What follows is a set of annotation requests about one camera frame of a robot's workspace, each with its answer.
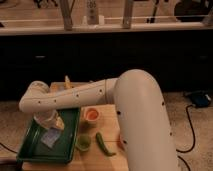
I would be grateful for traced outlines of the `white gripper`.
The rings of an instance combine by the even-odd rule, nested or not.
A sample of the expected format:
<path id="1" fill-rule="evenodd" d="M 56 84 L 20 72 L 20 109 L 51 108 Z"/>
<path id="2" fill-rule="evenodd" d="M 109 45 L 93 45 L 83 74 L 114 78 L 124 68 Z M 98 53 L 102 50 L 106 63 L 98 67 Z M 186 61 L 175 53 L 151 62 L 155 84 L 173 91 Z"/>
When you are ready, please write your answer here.
<path id="1" fill-rule="evenodd" d="M 36 113 L 34 120 L 45 129 L 63 130 L 65 128 L 64 122 L 56 110 Z"/>

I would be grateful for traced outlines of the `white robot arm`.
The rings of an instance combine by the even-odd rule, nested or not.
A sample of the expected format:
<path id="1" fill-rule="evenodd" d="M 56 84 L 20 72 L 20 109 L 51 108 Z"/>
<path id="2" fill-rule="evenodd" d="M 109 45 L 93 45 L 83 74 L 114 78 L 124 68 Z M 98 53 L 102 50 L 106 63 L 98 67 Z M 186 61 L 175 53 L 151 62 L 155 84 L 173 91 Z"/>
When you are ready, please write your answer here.
<path id="1" fill-rule="evenodd" d="M 131 69 L 117 78 L 51 92 L 34 81 L 19 102 L 24 113 L 113 104 L 124 140 L 129 171 L 181 171 L 164 98 L 156 79 Z"/>

